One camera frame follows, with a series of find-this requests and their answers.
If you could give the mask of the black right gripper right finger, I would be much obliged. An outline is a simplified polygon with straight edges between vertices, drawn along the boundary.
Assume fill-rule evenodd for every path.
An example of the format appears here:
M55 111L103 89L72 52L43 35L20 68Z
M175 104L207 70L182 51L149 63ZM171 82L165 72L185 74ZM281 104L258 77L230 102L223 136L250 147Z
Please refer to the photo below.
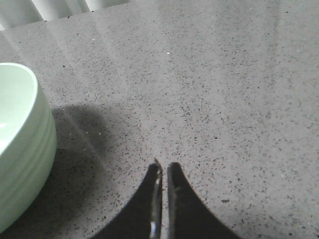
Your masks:
M169 239L238 239L203 204L187 181L181 165L167 171Z

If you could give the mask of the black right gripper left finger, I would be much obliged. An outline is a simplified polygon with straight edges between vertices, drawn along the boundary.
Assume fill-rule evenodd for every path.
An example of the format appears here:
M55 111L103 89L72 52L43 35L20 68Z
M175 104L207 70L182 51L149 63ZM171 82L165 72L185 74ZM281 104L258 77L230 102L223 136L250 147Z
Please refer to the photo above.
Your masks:
M159 239L162 220L162 168L155 160L123 209L93 239Z

